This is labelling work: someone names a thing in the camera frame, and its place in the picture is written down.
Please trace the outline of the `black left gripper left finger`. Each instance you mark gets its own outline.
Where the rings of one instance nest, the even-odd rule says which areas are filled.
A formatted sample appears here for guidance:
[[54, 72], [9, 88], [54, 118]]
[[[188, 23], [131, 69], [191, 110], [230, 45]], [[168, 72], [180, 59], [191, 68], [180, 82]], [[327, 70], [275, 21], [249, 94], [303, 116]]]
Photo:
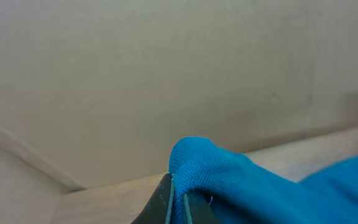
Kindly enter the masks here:
[[169, 224], [174, 194], [173, 176], [165, 174], [143, 210], [131, 224]]

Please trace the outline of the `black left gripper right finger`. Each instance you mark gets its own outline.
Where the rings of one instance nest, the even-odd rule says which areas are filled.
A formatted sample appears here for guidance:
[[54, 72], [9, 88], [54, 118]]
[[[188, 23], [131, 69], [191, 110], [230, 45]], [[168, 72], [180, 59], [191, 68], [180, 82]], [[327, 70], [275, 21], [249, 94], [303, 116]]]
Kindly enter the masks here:
[[209, 206], [207, 195], [188, 192], [183, 196], [185, 224], [220, 224], [220, 220]]

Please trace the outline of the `teal blue shirt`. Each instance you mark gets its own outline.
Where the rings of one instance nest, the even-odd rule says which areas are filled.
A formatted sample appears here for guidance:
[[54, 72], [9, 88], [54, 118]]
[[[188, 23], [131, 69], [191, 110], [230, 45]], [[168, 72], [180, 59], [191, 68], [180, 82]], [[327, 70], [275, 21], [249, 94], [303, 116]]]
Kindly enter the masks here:
[[358, 223], [358, 156], [295, 183], [209, 139], [186, 137], [174, 146], [169, 171], [174, 223], [185, 221], [183, 196], [192, 190], [212, 195], [223, 223]]

